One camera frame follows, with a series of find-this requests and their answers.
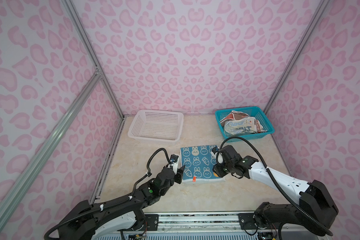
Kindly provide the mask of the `blue bunny pattern towel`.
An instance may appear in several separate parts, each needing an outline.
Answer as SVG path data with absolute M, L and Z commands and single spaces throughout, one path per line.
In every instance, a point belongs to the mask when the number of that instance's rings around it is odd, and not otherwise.
M 217 163 L 212 149 L 217 145 L 203 145 L 180 148 L 181 166 L 185 166 L 183 184 L 203 184 L 224 182 L 213 172 Z

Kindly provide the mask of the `striped rabbit letter towel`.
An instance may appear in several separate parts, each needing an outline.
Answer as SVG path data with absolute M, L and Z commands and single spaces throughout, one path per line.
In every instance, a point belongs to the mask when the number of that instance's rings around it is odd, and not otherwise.
M 255 117 L 247 117 L 238 121 L 227 122 L 224 131 L 229 135 L 248 135 L 264 133 L 264 127 Z

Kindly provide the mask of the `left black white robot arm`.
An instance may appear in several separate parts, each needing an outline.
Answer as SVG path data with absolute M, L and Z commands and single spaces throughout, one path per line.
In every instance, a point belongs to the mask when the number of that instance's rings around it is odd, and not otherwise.
M 174 183 L 181 184 L 185 167 L 175 173 L 163 168 L 154 178 L 139 186 L 134 193 L 108 202 L 90 205 L 78 203 L 56 226 L 45 233 L 45 240 L 53 240 L 51 234 L 58 232 L 57 240 L 94 240 L 112 231 L 139 230 L 146 222 L 143 209 L 155 204 Z

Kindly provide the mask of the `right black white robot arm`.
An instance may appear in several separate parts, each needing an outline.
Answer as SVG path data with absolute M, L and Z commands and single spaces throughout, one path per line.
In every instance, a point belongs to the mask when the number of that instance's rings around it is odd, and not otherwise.
M 282 229 L 285 224 L 293 224 L 317 236 L 333 236 L 330 228 L 339 209 L 322 182 L 307 182 L 276 171 L 266 164 L 258 150 L 255 150 L 255 158 L 242 157 L 231 145 L 214 147 L 211 153 L 216 158 L 213 172 L 218 177 L 232 175 L 263 183 L 279 191 L 288 201 L 287 204 L 263 202 L 253 215 L 252 222 L 257 228 L 278 224 Z

